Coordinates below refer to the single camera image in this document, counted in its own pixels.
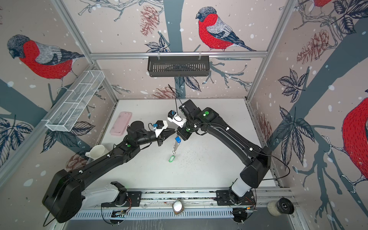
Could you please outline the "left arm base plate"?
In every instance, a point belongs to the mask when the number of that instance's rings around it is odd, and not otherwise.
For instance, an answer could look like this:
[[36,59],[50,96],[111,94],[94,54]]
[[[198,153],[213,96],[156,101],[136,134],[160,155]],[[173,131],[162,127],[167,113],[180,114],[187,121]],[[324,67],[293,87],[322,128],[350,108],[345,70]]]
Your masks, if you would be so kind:
[[117,198],[109,203],[103,203],[104,208],[115,208],[115,207],[139,207],[141,200],[141,191],[127,191],[120,192]]

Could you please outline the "green tagged key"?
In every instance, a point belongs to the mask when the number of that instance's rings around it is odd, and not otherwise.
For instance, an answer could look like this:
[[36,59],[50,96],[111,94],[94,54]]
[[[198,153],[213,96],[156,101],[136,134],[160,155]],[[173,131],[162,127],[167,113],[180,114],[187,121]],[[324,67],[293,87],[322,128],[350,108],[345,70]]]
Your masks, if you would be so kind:
[[175,156],[174,156],[174,155],[172,155],[172,156],[170,157],[170,159],[169,159],[169,162],[170,162],[170,163],[172,163],[174,159],[175,159]]

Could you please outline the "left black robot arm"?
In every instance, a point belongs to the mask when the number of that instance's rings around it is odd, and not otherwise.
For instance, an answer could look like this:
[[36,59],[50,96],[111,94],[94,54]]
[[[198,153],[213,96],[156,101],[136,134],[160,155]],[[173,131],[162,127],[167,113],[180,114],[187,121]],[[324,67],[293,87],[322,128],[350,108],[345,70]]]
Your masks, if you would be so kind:
[[64,223],[80,210],[100,204],[131,207],[132,200],[120,182],[114,181],[93,190],[88,190],[87,187],[109,171],[132,160],[151,143],[157,142],[161,146],[168,137],[176,133],[175,129],[166,128],[165,121],[160,120],[158,123],[162,127],[157,130],[159,134],[156,134],[154,131],[147,131],[143,122],[135,121],[127,127],[127,135],[122,142],[104,156],[81,168],[57,172],[42,200],[55,220]]

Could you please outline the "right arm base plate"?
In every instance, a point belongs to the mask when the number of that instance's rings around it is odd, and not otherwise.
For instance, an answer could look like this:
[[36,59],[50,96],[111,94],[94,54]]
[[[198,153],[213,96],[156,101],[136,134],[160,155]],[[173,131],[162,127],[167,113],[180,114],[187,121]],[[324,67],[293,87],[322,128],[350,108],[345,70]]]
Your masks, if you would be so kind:
[[217,190],[214,200],[218,206],[253,206],[256,203],[252,191],[239,197],[231,190]]

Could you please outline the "blue tagged key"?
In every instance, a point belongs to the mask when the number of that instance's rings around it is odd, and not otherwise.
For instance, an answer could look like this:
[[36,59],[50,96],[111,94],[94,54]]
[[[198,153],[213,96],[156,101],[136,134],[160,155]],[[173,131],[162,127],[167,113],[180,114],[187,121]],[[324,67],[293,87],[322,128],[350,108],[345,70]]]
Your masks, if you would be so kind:
[[180,144],[180,143],[181,143],[181,138],[180,138],[179,136],[177,136],[177,137],[175,138],[175,141],[176,141],[176,143],[177,143],[177,144]]

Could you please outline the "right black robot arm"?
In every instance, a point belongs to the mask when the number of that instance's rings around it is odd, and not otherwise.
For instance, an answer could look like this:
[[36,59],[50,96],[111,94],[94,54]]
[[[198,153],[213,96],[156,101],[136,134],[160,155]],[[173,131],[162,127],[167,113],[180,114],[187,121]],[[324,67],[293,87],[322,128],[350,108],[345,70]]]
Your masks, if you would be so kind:
[[193,133],[202,130],[227,146],[245,165],[230,187],[231,199],[241,198],[253,188],[259,187],[271,165],[272,153],[267,146],[261,148],[244,138],[212,108],[201,110],[192,100],[188,100],[179,109],[186,119],[185,124],[177,129],[182,140],[186,141]]

